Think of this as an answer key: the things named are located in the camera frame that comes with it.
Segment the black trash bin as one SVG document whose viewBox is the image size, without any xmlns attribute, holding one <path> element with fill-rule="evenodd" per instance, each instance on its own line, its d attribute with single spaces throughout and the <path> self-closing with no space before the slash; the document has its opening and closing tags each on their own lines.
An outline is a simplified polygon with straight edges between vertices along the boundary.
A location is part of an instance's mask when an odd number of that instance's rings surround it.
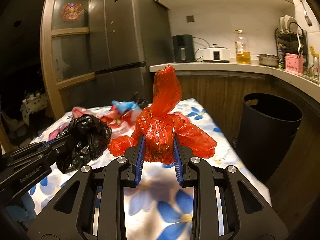
<svg viewBox="0 0 320 240">
<path fill-rule="evenodd" d="M 266 183 L 287 154 L 303 113 L 291 101 L 266 93 L 244 96 L 235 151 L 246 168 Z"/>
</svg>

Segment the grey refrigerator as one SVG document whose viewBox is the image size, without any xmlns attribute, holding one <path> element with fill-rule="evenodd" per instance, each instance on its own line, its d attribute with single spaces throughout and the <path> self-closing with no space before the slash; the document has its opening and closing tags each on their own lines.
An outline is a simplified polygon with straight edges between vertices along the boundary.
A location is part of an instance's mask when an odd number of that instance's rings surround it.
<svg viewBox="0 0 320 240">
<path fill-rule="evenodd" d="M 168 10 L 155 0 L 91 0 L 92 69 L 103 104 L 152 100 L 149 68 L 174 60 Z"/>
</svg>

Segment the lower wooden cabinets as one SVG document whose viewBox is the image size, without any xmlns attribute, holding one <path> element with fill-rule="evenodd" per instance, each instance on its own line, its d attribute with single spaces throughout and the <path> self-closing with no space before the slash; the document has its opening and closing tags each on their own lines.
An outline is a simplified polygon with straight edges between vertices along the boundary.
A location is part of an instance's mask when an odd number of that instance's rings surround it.
<svg viewBox="0 0 320 240">
<path fill-rule="evenodd" d="M 240 72 L 179 72 L 184 99 L 196 99 L 228 141 L 239 134 L 243 97 L 268 93 L 296 104 L 303 113 L 297 135 L 284 160 L 262 184 L 250 180 L 274 204 L 291 200 L 312 204 L 319 195 L 319 102 L 277 77 Z"/>
</svg>

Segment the wooden glass door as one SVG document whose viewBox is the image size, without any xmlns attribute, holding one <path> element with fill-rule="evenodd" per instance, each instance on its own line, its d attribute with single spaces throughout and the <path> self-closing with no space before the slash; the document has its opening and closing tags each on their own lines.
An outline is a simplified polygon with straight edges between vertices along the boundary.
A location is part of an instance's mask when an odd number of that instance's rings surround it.
<svg viewBox="0 0 320 240">
<path fill-rule="evenodd" d="M 55 119 L 74 106 L 98 105 L 89 44 L 91 0 L 45 0 L 41 31 L 41 67 Z"/>
</svg>

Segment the black plastic bag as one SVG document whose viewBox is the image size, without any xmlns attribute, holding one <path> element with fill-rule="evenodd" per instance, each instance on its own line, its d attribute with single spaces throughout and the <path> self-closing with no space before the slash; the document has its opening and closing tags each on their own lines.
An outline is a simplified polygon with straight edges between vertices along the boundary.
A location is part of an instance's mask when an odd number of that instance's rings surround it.
<svg viewBox="0 0 320 240">
<path fill-rule="evenodd" d="M 112 129 L 97 117 L 84 114 L 74 118 L 57 134 L 56 139 L 67 141 L 67 151 L 56 159 L 57 168 L 69 173 L 98 159 L 111 140 Z"/>
</svg>

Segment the red white snack bag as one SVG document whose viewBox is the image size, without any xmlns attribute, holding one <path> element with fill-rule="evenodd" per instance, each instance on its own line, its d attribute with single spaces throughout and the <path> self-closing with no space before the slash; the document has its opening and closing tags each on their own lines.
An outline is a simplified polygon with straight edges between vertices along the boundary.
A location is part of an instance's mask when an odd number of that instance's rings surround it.
<svg viewBox="0 0 320 240">
<path fill-rule="evenodd" d="M 124 113 L 120 113 L 115 106 L 112 106 L 106 113 L 93 113 L 89 109 L 82 107 L 73 107 L 72 109 L 73 119 L 79 118 L 85 114 L 95 116 L 113 130 L 120 128 L 131 129 L 135 126 L 136 117 L 140 114 L 140 109 L 131 109 Z"/>
</svg>

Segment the black air fryer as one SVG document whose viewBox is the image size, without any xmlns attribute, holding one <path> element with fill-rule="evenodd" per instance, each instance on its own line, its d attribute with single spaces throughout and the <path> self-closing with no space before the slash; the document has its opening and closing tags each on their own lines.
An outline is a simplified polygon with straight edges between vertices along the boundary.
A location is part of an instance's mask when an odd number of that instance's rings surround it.
<svg viewBox="0 0 320 240">
<path fill-rule="evenodd" d="M 175 35 L 172 37 L 172 42 L 176 62 L 184 63 L 195 61 L 194 43 L 191 35 Z"/>
</svg>

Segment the steel bowl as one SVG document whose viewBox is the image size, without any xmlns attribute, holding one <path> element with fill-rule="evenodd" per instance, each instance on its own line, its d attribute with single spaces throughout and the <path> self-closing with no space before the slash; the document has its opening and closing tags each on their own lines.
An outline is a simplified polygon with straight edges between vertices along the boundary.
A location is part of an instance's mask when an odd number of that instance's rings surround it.
<svg viewBox="0 0 320 240">
<path fill-rule="evenodd" d="M 270 54 L 258 54 L 259 64 L 268 67 L 278 67 L 279 57 Z"/>
</svg>

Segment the blue plastic bag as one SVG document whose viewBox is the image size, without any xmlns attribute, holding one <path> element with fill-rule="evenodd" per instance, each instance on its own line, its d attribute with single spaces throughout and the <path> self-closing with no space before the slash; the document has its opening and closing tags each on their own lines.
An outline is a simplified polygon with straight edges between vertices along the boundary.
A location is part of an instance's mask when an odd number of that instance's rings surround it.
<svg viewBox="0 0 320 240">
<path fill-rule="evenodd" d="M 126 111 L 140 109 L 139 105 L 134 101 L 118 102 L 116 100 L 113 100 L 111 103 L 112 106 L 114 106 L 121 114 L 125 113 Z"/>
</svg>

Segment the pink utensil holder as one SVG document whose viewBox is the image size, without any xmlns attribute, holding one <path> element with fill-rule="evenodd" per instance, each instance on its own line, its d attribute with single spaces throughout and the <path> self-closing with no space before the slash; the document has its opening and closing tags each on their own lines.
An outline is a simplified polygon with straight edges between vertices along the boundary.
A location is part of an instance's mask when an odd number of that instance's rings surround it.
<svg viewBox="0 0 320 240">
<path fill-rule="evenodd" d="M 286 71 L 303 74 L 304 58 L 298 54 L 286 53 L 285 69 Z"/>
</svg>

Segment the hanging spatula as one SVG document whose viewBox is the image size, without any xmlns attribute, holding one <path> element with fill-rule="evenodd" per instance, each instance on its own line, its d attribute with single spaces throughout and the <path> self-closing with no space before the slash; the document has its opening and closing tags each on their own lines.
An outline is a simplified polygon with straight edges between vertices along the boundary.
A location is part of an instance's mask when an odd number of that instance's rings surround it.
<svg viewBox="0 0 320 240">
<path fill-rule="evenodd" d="M 306 11 L 306 8 L 305 8 L 305 5 L 304 5 L 304 3 L 303 3 L 303 0 L 299 0 L 299 1 L 300 1 L 300 3 L 302 4 L 302 7 L 303 7 L 304 18 L 305 18 L 308 26 L 311 27 L 311 26 L 312 26 L 312 22 L 311 22 L 311 20 L 310 20 L 310 17 L 308 16 L 308 13 L 307 13 L 307 11 Z"/>
</svg>

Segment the red plastic bag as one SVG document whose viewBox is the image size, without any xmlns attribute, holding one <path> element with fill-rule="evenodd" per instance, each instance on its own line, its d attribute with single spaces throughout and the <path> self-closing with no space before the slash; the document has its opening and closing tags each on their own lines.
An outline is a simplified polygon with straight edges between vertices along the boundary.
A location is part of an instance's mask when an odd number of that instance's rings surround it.
<svg viewBox="0 0 320 240">
<path fill-rule="evenodd" d="M 140 136 L 144 135 L 144 160 L 170 165 L 174 162 L 174 137 L 178 136 L 180 144 L 191 148 L 195 156 L 204 159 L 213 157 L 217 142 L 189 120 L 170 113 L 181 98 L 182 89 L 175 68 L 168 65 L 157 71 L 153 82 L 153 103 L 137 117 L 130 137 L 122 135 L 110 141 L 110 153 L 115 157 L 123 155 L 127 148 L 136 146 Z"/>
</svg>

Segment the white rice cooker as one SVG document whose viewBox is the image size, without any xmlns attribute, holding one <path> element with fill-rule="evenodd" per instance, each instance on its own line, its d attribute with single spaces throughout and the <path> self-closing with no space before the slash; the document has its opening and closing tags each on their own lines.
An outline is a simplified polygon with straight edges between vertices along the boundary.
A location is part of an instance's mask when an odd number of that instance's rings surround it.
<svg viewBox="0 0 320 240">
<path fill-rule="evenodd" d="M 202 59 L 204 62 L 230 62 L 230 51 L 227 47 L 213 44 L 211 47 L 202 49 Z"/>
</svg>

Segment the black dish rack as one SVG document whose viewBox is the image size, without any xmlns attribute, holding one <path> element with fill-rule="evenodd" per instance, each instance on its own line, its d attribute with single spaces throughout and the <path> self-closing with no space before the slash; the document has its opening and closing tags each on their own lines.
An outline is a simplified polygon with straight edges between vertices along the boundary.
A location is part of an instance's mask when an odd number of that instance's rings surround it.
<svg viewBox="0 0 320 240">
<path fill-rule="evenodd" d="M 307 32 L 300 27 L 294 17 L 281 16 L 274 37 L 279 57 L 279 68 L 285 68 L 287 53 L 299 54 L 303 59 L 303 66 L 308 65 Z"/>
</svg>

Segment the cooking oil bottle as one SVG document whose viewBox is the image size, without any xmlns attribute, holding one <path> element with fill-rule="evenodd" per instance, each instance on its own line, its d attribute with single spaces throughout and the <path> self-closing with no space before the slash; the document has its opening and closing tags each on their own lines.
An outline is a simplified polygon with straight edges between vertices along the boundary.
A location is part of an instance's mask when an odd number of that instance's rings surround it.
<svg viewBox="0 0 320 240">
<path fill-rule="evenodd" d="M 248 39 L 243 30 L 238 29 L 235 33 L 235 55 L 239 64 L 251 64 L 251 54 Z"/>
</svg>

